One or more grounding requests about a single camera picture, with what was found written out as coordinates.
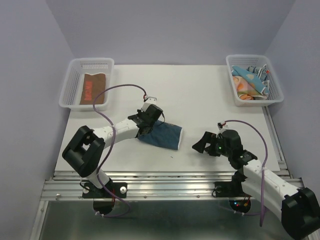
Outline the blue yellow tiger towel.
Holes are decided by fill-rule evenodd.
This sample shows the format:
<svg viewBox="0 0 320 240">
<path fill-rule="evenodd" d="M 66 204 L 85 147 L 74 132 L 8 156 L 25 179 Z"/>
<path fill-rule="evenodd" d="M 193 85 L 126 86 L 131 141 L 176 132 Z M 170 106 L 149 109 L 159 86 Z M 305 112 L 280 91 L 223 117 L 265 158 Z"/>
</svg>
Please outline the blue yellow tiger towel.
<svg viewBox="0 0 320 240">
<path fill-rule="evenodd" d="M 181 126 L 157 120 L 150 133 L 141 135 L 137 139 L 152 146 L 177 151 L 180 148 L 182 135 Z"/>
</svg>

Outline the brown orange towel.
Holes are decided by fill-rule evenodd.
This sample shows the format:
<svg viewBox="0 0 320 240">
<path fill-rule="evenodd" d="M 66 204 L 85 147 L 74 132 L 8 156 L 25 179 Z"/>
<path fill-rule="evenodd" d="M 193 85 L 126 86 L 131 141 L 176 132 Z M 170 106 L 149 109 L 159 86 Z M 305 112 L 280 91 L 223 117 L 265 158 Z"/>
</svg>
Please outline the brown orange towel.
<svg viewBox="0 0 320 240">
<path fill-rule="evenodd" d="M 107 78 L 104 73 L 84 75 L 83 87 L 80 98 L 80 105 L 101 105 L 105 101 L 105 94 L 102 93 L 106 89 Z"/>
</svg>

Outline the light blue spotted towel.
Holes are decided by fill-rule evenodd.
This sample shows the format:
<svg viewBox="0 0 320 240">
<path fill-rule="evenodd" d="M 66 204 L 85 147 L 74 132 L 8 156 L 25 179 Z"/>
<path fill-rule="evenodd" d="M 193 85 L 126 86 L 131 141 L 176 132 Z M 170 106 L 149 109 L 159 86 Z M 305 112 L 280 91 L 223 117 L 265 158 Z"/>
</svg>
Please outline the light blue spotted towel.
<svg viewBox="0 0 320 240">
<path fill-rule="evenodd" d="M 250 66 L 247 69 L 233 65 L 231 75 L 244 78 L 260 94 L 269 94 L 270 81 L 267 80 L 269 71 L 263 67 Z"/>
</svg>

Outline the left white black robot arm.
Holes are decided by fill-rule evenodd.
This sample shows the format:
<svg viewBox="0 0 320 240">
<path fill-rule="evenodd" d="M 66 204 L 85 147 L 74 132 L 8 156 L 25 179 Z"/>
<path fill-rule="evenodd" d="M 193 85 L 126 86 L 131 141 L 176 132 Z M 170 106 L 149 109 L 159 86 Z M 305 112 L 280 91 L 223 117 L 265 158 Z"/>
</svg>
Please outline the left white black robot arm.
<svg viewBox="0 0 320 240">
<path fill-rule="evenodd" d="M 104 149 L 112 144 L 149 134 L 163 110 L 156 104 L 146 103 L 137 114 L 111 126 L 91 129 L 80 127 L 62 152 L 62 158 L 82 178 L 94 185 L 100 197 L 111 193 L 111 179 L 98 167 Z"/>
</svg>

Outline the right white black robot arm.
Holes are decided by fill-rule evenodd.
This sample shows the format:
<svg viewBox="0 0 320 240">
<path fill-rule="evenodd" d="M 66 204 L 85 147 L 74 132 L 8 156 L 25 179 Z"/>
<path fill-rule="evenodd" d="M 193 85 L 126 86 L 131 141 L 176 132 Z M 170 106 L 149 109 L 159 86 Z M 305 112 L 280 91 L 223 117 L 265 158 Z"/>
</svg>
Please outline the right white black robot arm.
<svg viewBox="0 0 320 240">
<path fill-rule="evenodd" d="M 227 157 L 236 170 L 231 181 L 216 181 L 213 196 L 236 198 L 249 195 L 278 217 L 283 228 L 295 240 L 301 240 L 320 228 L 320 205 L 309 188 L 299 188 L 263 168 L 251 152 L 244 149 L 235 130 L 218 134 L 205 132 L 192 148 L 213 157 Z"/>
</svg>

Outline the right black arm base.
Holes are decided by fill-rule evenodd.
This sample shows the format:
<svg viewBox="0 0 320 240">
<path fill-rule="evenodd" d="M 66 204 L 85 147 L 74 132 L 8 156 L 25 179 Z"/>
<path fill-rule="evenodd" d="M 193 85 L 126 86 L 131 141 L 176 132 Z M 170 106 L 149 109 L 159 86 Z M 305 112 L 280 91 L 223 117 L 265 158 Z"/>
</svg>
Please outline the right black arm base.
<svg viewBox="0 0 320 240">
<path fill-rule="evenodd" d="M 235 174 L 230 181 L 216 181 L 214 182 L 214 189 L 212 196 L 215 198 L 236 198 L 244 197 L 242 183 L 245 182 L 247 177 Z"/>
</svg>

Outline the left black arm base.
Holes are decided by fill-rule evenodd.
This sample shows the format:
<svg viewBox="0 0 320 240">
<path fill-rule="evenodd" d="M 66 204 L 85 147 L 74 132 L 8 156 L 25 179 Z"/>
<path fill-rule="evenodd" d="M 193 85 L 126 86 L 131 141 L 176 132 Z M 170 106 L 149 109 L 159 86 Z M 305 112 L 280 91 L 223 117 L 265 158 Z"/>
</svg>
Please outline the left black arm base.
<svg viewBox="0 0 320 240">
<path fill-rule="evenodd" d="M 111 199 L 113 196 L 104 188 L 97 188 L 88 180 L 79 183 L 82 188 L 82 198 L 84 199 Z M 113 182 L 112 180 L 105 186 L 110 192 L 122 199 L 127 197 L 128 184 L 126 182 Z"/>
</svg>

